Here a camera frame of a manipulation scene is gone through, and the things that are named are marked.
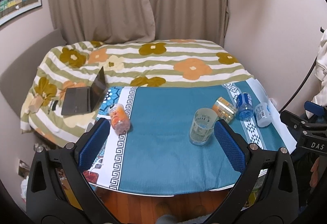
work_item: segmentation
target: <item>blue bottle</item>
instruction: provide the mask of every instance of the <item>blue bottle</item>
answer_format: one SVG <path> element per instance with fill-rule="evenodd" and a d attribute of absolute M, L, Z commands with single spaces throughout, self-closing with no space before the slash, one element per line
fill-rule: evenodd
<path fill-rule="evenodd" d="M 249 120 L 253 117 L 252 99 L 249 93 L 241 93 L 236 101 L 236 118 L 241 121 Z"/>

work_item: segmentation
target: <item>silver bolt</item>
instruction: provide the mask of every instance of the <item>silver bolt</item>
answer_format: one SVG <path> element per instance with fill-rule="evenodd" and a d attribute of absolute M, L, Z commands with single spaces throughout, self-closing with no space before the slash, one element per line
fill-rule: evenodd
<path fill-rule="evenodd" d="M 44 150 L 44 147 L 39 146 L 39 147 L 36 149 L 36 152 L 41 153 L 43 150 Z"/>
<path fill-rule="evenodd" d="M 281 152 L 283 152 L 284 154 L 286 154 L 287 153 L 287 149 L 285 147 L 282 147 L 281 148 Z"/>
<path fill-rule="evenodd" d="M 257 150 L 257 149 L 258 149 L 258 145 L 252 143 L 252 144 L 250 144 L 250 149 L 252 149 L 252 150 Z"/>
<path fill-rule="evenodd" d="M 75 146 L 75 144 L 73 142 L 69 142 L 66 144 L 65 148 L 66 149 L 72 149 Z"/>

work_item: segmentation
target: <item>floral blanket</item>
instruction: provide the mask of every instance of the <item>floral blanket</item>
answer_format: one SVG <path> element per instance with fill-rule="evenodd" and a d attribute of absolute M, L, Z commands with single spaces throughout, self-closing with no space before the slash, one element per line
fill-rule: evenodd
<path fill-rule="evenodd" d="M 51 49 L 38 67 L 21 110 L 21 130 L 33 129 L 63 147 L 76 142 L 99 109 L 63 117 L 61 107 L 67 88 L 91 86 L 104 67 L 108 87 L 199 87 L 244 81 L 251 76 L 222 47 L 202 40 L 169 40 L 107 45 L 78 42 Z M 28 106 L 35 95 L 43 103 L 36 113 Z M 55 110 L 52 104 L 58 100 Z"/>

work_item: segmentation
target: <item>translucent container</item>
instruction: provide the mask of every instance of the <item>translucent container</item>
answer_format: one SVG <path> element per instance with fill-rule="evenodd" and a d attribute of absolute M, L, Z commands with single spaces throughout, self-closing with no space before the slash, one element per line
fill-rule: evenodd
<path fill-rule="evenodd" d="M 130 129 L 130 119 L 125 113 L 125 108 L 122 104 L 115 104 L 110 110 L 111 127 L 116 134 L 122 134 Z"/>
<path fill-rule="evenodd" d="M 214 131 L 217 114 L 209 108 L 201 108 L 195 112 L 191 125 L 189 140 L 192 144 L 202 146 L 208 142 Z"/>
<path fill-rule="evenodd" d="M 259 127 L 266 127 L 271 124 L 271 114 L 268 109 L 268 104 L 262 102 L 254 108 L 257 124 Z"/>
<path fill-rule="evenodd" d="M 238 120 L 246 121 L 253 117 L 254 111 L 251 95 L 249 93 L 241 93 L 238 95 L 236 107 L 236 118 Z"/>
<path fill-rule="evenodd" d="M 215 111 L 218 117 L 220 119 L 224 119 L 226 123 L 233 120 L 237 112 L 237 109 L 223 97 L 216 100 L 215 104 L 212 106 L 212 109 Z"/>

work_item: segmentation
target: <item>gray headboard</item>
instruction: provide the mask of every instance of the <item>gray headboard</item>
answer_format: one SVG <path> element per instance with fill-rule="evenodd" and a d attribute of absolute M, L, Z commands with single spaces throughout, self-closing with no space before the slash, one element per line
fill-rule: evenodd
<path fill-rule="evenodd" d="M 44 56 L 50 49 L 64 45 L 66 41 L 60 30 L 56 29 L 30 46 L 0 76 L 0 91 L 18 117 Z"/>

